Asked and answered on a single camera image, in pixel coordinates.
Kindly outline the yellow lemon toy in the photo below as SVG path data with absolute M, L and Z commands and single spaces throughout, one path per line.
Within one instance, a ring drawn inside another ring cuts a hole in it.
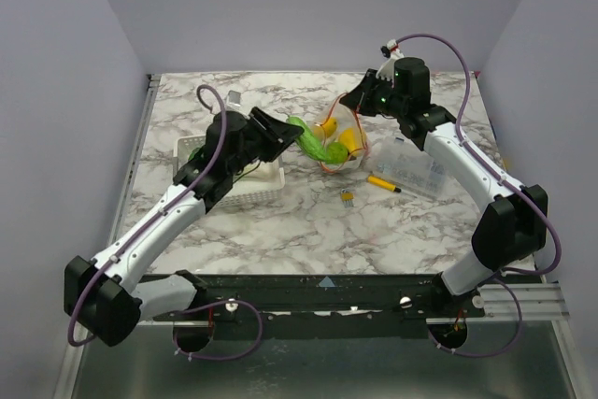
M 362 135 L 353 128 L 345 129 L 337 138 L 337 142 L 345 145 L 349 155 L 355 155 L 363 149 Z

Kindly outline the white perforated plastic basket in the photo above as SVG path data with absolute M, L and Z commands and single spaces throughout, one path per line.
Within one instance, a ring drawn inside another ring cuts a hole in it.
M 175 140 L 172 155 L 173 174 L 188 162 L 205 143 L 203 135 L 190 135 Z M 250 164 L 241 175 L 235 176 L 234 187 L 216 204 L 216 207 L 240 207 L 278 200 L 285 186 L 281 159 L 272 163 Z

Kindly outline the light green cabbage toy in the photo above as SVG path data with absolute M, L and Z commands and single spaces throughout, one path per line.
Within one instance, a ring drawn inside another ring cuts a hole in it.
M 327 164 L 339 165 L 343 164 L 349 157 L 348 148 L 339 142 L 332 142 L 326 147 Z

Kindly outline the light green lettuce toy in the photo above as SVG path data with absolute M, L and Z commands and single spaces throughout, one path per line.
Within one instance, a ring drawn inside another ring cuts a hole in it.
M 331 154 L 302 119 L 296 116 L 289 116 L 287 123 L 302 129 L 302 134 L 295 139 L 295 142 L 307 157 L 314 161 L 327 164 L 331 164 L 334 161 Z

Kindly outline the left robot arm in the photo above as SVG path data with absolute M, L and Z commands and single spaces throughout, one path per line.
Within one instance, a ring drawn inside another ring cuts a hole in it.
M 188 320 L 206 312 L 206 295 L 191 275 L 156 281 L 142 278 L 170 243 L 204 217 L 233 188 L 246 166 L 272 163 L 301 134 L 255 107 L 249 115 L 224 110 L 206 130 L 205 140 L 175 174 L 158 203 L 125 235 L 90 260 L 79 256 L 64 270 L 67 339 L 77 347 L 77 324 L 107 346 L 122 342 L 141 321 L 168 312 Z

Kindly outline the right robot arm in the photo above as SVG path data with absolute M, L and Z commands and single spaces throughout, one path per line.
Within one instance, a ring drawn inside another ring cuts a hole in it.
M 444 165 L 481 212 L 472 248 L 444 270 L 430 293 L 432 310 L 443 317 L 463 306 L 463 296 L 507 265 L 544 248 L 548 195 L 539 185 L 524 186 L 466 140 L 455 117 L 432 101 L 430 71 L 419 58 L 390 64 L 389 76 L 366 71 L 340 102 L 362 116 L 397 120 L 404 137 Z

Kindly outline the clear zip bag orange zipper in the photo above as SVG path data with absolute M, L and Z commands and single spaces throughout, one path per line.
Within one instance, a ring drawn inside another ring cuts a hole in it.
M 307 122 L 325 150 L 332 146 L 333 150 L 344 151 L 343 161 L 337 158 L 338 163 L 319 162 L 320 168 L 328 174 L 359 169 L 370 152 L 367 134 L 357 113 L 340 103 L 346 95 L 340 94 Z

